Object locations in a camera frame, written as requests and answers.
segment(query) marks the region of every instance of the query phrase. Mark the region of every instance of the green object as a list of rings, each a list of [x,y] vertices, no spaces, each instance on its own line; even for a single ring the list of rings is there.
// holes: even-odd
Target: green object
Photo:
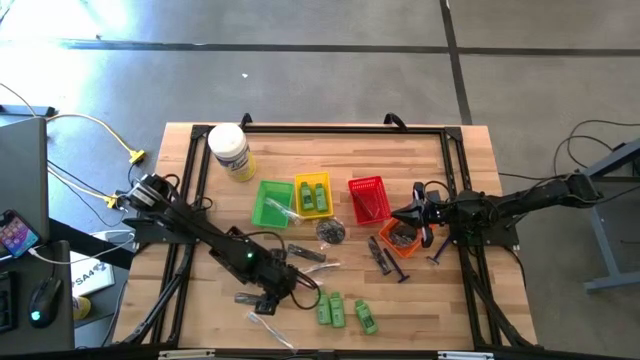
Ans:
[[[325,194],[322,184],[316,184],[316,209],[318,209],[319,212],[329,211],[327,194]]]
[[[378,324],[376,324],[376,321],[373,319],[369,306],[362,300],[356,301],[356,315],[358,315],[358,319],[360,319],[360,324],[362,324],[365,334],[371,335],[378,331]]]
[[[307,182],[300,184],[300,198],[302,199],[302,210],[313,210],[313,198],[311,197],[311,188]]]
[[[292,183],[262,180],[256,204],[253,208],[251,223],[256,226],[268,226],[284,229],[289,225],[289,218],[277,208],[265,204],[266,198],[271,198],[284,206],[291,206],[294,186]]]
[[[344,304],[339,292],[336,291],[331,294],[329,304],[331,304],[331,324],[333,327],[345,327]]]
[[[323,292],[320,293],[320,302],[318,302],[318,324],[331,324],[331,306],[329,305],[329,297]]]

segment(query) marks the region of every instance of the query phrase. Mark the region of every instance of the green basket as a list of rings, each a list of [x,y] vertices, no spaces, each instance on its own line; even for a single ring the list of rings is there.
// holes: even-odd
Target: green basket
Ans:
[[[279,181],[262,180],[253,207],[251,223],[256,226],[266,226],[284,229],[289,224],[289,218],[278,209],[265,204],[266,198],[271,198],[282,205],[291,207],[293,200],[293,184]]]

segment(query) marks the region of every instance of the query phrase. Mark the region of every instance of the small green bottle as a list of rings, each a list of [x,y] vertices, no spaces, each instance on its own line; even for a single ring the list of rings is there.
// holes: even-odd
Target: small green bottle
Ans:
[[[302,199],[302,210],[313,210],[313,198],[311,197],[311,189],[306,181],[300,184],[300,198]]]
[[[360,319],[360,324],[367,335],[375,334],[378,331],[378,324],[373,320],[369,306],[362,300],[356,300],[356,315]]]
[[[318,302],[318,324],[331,324],[331,306],[329,305],[329,297],[323,292],[320,293],[320,302]]]
[[[327,205],[327,194],[322,187],[322,184],[316,184],[316,209],[319,212],[326,212],[329,210]]]
[[[329,304],[331,304],[331,324],[333,327],[345,327],[344,304],[339,292],[336,291],[331,294]]]

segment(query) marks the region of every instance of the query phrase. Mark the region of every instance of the smartphone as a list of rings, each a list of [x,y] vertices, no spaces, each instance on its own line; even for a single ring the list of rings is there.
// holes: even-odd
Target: smartphone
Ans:
[[[20,257],[40,240],[40,236],[14,210],[0,215],[0,243],[13,257]]]

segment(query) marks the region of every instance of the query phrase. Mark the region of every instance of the yellow basket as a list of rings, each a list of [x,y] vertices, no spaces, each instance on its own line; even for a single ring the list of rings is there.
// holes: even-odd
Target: yellow basket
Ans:
[[[302,210],[302,198],[300,197],[300,184],[306,182],[309,184],[311,188],[311,196],[313,197],[313,203],[316,203],[316,192],[314,188],[316,184],[322,184],[324,187],[324,192],[327,195],[327,205],[329,206],[329,210],[326,212],[319,212],[316,209],[313,210]],[[319,219],[323,217],[333,216],[333,201],[331,199],[331,184],[329,183],[329,173],[328,172],[320,172],[313,174],[299,174],[296,175],[296,211],[298,215],[302,216],[305,219]]]

